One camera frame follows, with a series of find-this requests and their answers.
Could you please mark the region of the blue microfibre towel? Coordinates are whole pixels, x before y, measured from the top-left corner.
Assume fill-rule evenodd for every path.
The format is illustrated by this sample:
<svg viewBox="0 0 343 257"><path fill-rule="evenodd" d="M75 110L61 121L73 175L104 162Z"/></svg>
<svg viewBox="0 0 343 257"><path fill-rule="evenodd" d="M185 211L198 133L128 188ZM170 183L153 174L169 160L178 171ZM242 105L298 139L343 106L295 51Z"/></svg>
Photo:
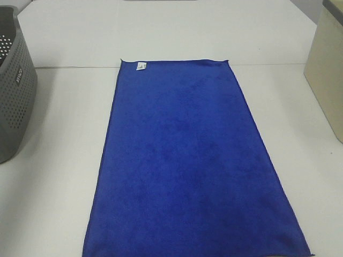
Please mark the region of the blue microfibre towel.
<svg viewBox="0 0 343 257"><path fill-rule="evenodd" d="M227 61L122 61L83 256L311 256Z"/></svg>

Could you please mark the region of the grey perforated plastic basket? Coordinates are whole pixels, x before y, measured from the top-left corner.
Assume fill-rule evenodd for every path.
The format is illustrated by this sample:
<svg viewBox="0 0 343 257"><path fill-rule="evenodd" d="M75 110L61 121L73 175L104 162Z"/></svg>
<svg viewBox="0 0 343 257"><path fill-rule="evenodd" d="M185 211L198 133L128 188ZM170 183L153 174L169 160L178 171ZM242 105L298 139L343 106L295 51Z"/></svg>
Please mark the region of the grey perforated plastic basket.
<svg viewBox="0 0 343 257"><path fill-rule="evenodd" d="M18 13L15 6L1 6L1 163L13 158L19 149L38 85Z"/></svg>

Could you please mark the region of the beige plastic basket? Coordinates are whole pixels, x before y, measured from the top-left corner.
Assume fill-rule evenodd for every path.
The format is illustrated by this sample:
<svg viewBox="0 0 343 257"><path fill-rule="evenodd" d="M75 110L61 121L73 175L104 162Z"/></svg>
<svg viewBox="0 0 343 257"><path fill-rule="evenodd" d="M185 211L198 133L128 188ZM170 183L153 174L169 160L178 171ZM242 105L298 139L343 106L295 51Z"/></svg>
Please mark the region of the beige plastic basket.
<svg viewBox="0 0 343 257"><path fill-rule="evenodd" d="M323 1L304 75L342 142L342 1Z"/></svg>

